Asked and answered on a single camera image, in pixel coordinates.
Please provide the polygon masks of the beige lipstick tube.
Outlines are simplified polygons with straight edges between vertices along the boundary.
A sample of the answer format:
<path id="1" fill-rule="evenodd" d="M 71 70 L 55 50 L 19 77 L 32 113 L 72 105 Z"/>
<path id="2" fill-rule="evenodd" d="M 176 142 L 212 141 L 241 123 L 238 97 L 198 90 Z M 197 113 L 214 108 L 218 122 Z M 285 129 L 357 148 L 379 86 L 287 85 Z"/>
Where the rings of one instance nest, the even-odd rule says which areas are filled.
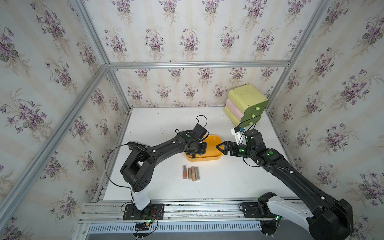
<path id="1" fill-rule="evenodd" d="M 192 168 L 188 168 L 188 179 L 191 180 L 192 178 Z"/>

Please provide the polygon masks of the rose lip gloss tube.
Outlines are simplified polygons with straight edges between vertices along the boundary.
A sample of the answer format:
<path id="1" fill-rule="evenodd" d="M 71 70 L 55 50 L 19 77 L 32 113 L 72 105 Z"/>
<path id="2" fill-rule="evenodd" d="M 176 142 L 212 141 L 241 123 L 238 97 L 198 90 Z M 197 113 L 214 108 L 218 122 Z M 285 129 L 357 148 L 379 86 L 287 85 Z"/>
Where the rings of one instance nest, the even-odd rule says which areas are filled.
<path id="1" fill-rule="evenodd" d="M 186 180 L 188 178 L 188 169 L 187 166 L 183 166 L 183 179 Z"/>

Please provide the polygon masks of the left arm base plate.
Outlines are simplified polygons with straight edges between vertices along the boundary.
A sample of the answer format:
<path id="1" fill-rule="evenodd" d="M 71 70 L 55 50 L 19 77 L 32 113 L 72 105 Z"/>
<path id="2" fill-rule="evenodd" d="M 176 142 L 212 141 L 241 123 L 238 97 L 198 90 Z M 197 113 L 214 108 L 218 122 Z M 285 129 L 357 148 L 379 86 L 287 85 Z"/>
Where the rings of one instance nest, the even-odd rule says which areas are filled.
<path id="1" fill-rule="evenodd" d="M 133 203 L 128 203 L 125 205 L 123 213 L 124 221 L 144 219 L 162 220 L 164 218 L 165 205 L 149 204 L 143 210 L 138 210 Z"/>

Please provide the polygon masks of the silver lipstick tube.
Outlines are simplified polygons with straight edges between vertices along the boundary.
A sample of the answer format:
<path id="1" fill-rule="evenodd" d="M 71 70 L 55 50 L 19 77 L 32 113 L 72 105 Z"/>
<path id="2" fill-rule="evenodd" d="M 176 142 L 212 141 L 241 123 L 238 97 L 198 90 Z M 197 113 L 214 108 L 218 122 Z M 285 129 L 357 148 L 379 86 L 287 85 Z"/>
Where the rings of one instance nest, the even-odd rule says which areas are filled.
<path id="1" fill-rule="evenodd" d="M 196 180 L 197 180 L 197 181 L 200 181 L 200 171 L 199 171 L 199 167 L 195 167 L 195 173 L 196 173 Z"/>

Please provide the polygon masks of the tan lipstick tube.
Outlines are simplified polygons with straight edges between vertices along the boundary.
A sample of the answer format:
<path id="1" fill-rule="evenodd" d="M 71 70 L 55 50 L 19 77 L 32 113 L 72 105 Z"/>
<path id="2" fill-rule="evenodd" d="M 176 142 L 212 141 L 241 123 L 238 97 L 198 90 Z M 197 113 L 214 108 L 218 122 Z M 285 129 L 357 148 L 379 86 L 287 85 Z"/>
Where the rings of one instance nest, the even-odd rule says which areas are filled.
<path id="1" fill-rule="evenodd" d="M 192 167 L 191 172 L 192 172 L 192 180 L 193 182 L 196 182 L 197 181 L 196 167 Z"/>

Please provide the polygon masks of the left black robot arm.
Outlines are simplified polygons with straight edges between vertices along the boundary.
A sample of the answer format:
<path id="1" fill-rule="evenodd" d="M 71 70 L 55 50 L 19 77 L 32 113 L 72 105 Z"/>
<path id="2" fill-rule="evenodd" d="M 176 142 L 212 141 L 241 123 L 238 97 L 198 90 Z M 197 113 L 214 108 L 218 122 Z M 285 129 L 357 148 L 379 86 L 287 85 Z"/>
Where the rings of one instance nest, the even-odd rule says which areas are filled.
<path id="1" fill-rule="evenodd" d="M 209 135 L 209 131 L 196 124 L 192 130 L 176 130 L 175 137 L 155 146 L 128 142 L 131 153 L 122 165 L 120 173 L 130 186 L 132 202 L 138 211 L 147 209 L 151 204 L 147 186 L 152 180 L 155 167 L 176 154 L 205 154 L 205 140 Z"/>

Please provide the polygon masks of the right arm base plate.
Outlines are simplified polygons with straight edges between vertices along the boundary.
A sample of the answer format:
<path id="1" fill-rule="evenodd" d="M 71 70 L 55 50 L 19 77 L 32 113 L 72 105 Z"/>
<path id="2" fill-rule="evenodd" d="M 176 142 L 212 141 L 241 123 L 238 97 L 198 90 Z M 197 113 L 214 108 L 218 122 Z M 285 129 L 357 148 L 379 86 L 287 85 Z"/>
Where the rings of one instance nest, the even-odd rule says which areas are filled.
<path id="1" fill-rule="evenodd" d="M 281 216 L 273 214 L 267 204 L 262 202 L 246 202 L 241 203 L 239 210 L 244 214 L 246 219 L 250 218 L 273 218 L 280 220 Z"/>

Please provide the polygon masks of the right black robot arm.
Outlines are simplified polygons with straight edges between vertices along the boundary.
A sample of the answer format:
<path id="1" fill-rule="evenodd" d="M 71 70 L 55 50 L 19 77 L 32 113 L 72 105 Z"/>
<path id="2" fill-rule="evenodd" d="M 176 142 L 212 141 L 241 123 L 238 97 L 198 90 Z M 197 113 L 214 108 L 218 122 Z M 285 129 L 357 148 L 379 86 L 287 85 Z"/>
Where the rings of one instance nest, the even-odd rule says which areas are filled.
<path id="1" fill-rule="evenodd" d="M 261 195 L 256 203 L 244 203 L 241 210 L 246 218 L 285 218 L 307 230 L 315 240 L 345 240 L 354 230 L 353 208 L 344 199 L 337 200 L 297 172 L 275 149 L 267 148 L 257 130 L 244 133 L 245 144 L 225 141 L 216 146 L 224 155 L 250 158 L 257 168 L 284 183 L 304 204 L 300 207 L 287 202 L 277 194 Z"/>

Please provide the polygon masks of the yellow plastic storage box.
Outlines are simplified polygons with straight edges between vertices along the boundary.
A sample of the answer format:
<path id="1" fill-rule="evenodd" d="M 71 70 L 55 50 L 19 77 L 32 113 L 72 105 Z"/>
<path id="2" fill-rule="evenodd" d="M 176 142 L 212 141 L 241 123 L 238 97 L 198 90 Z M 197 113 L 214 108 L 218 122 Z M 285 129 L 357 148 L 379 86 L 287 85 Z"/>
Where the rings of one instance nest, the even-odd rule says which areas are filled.
<path id="1" fill-rule="evenodd" d="M 210 135 L 204 143 L 207 143 L 206 153 L 203 155 L 191 155 L 185 153 L 185 156 L 190 162 L 204 162 L 218 160 L 223 156 L 216 146 L 222 142 L 222 139 L 217 135 Z"/>

